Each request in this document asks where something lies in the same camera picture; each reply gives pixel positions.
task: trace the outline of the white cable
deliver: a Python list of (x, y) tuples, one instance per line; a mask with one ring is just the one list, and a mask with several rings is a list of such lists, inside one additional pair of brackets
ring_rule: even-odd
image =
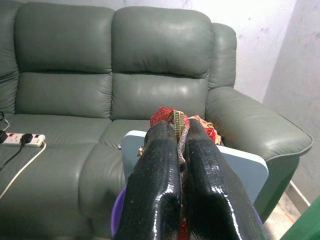
[(10, 127), (10, 123), (7, 119), (4, 119), (4, 121), (6, 122), (6, 124), (8, 124), (8, 126), (6, 126), (3, 131), (5, 132), (9, 127)]
[(46, 147), (47, 147), (47, 144), (45, 142), (43, 142), (43, 148), (33, 158), (31, 158), (31, 160), (28, 161), (26, 163), (26, 165), (24, 165), (23, 168), (21, 168), (18, 171), (18, 173), (12, 178), (12, 180), (9, 182), (8, 186), (6, 186), (5, 190), (1, 193), (0, 199), (2, 199), (2, 197), (6, 194), (8, 189), (11, 187), (11, 185), (14, 183), (14, 181), (17, 179), (17, 177), (23, 172), (23, 170), (25, 170), (37, 157), (39, 157), (39, 155), (43, 153), (43, 151), (46, 149)]

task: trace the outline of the white wall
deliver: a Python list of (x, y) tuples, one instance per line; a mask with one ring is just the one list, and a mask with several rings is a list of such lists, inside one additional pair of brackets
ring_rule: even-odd
[(292, 179), (313, 202), (320, 195), (320, 0), (297, 0), (263, 102), (313, 136)]
[(212, 22), (232, 27), (237, 33), (235, 88), (262, 102), (284, 39), (296, 0), (25, 0), (67, 3), (193, 9)]

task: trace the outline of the power strip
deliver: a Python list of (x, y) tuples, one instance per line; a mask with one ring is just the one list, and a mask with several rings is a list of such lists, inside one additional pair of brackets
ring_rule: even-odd
[[(8, 135), (8, 137), (6, 138), (6, 140), (3, 143), (0, 144), (0, 146), (2, 146), (2, 145), (20, 146), (21, 145), (20, 139), (24, 135), (24, 133), (7, 132), (6, 134)], [(43, 134), (32, 134), (32, 136), (33, 136), (33, 138), (31, 140), (31, 142), (26, 143), (24, 145), (25, 147), (39, 148), (39, 147), (41, 147), (41, 145), (43, 144), (43, 142), (46, 139), (46, 136)]]

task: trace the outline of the purple bucket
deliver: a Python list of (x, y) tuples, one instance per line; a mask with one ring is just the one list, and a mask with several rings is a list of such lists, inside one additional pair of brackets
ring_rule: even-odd
[(119, 223), (120, 223), (122, 207), (124, 205), (124, 200), (125, 200), (125, 194), (126, 194), (126, 187), (124, 187), (121, 190), (112, 208), (112, 214), (111, 214), (111, 235), (112, 236), (116, 234)]

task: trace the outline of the sofa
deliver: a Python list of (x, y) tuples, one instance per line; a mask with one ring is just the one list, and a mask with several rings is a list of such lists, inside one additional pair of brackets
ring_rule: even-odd
[[(0, 1), (0, 111), (8, 133), (47, 144), (0, 199), (1, 236), (110, 237), (125, 184), (119, 144), (162, 106), (265, 159), (254, 203), (265, 221), (313, 140), (234, 89), (236, 46), (230, 27), (193, 10)], [(17, 150), (0, 145), (0, 163)], [(39, 150), (24, 147), (0, 172), (0, 192)]]

